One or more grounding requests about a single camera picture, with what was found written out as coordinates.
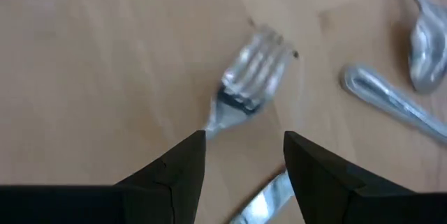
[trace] metal utensil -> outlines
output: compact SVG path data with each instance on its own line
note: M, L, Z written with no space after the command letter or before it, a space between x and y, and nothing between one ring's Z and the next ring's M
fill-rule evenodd
M447 126L392 87L368 67L347 66L342 86L360 99L447 144Z
M297 55L273 29L260 27L221 78L205 127L207 140L252 118L272 100L287 61Z
M416 91L434 91L446 74L447 9L430 0L416 0L420 16L411 34L410 76Z
M294 196L287 171L277 175L230 222L230 224L267 223Z

